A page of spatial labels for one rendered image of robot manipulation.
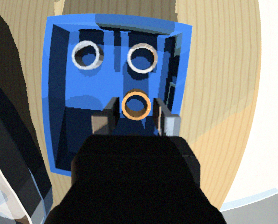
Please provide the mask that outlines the blue open-top crate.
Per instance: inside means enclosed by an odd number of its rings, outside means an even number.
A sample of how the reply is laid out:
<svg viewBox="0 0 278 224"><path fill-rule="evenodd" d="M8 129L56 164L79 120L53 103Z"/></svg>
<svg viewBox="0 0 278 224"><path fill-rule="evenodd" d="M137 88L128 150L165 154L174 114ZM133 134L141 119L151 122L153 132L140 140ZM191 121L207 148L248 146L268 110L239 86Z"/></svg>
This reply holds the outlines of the blue open-top crate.
<svg viewBox="0 0 278 224"><path fill-rule="evenodd" d="M160 136L152 112L153 98L161 98L172 114L179 114L184 94L192 25L121 14L70 14L47 17L42 57L42 114L50 171L71 177L71 162L87 137L93 135L92 115L112 97L120 97L120 117L111 135L137 133ZM77 68L72 51L91 41L104 52L95 69ZM158 62L147 73L134 71L129 50L139 43L155 48ZM141 120L122 111L125 94L141 89L151 110Z"/></svg>

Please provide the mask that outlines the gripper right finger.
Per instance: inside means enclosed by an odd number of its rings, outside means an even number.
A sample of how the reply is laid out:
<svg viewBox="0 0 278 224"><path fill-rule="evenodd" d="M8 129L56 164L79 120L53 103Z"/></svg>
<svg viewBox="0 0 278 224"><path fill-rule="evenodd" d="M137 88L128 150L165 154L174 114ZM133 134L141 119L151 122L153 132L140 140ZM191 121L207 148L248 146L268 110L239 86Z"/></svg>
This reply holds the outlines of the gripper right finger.
<svg viewBox="0 0 278 224"><path fill-rule="evenodd" d="M153 98L152 118L160 136L179 136L181 117L172 114L161 98Z"/></svg>

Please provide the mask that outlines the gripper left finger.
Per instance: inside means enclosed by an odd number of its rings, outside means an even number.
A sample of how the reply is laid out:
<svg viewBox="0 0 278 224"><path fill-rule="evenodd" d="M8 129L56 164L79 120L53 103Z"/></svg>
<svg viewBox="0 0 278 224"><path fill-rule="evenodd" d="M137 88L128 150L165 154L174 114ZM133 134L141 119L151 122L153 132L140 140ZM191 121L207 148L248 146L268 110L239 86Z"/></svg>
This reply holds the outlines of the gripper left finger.
<svg viewBox="0 0 278 224"><path fill-rule="evenodd" d="M93 135L111 135L120 117L120 97L112 97L101 112L92 115Z"/></svg>

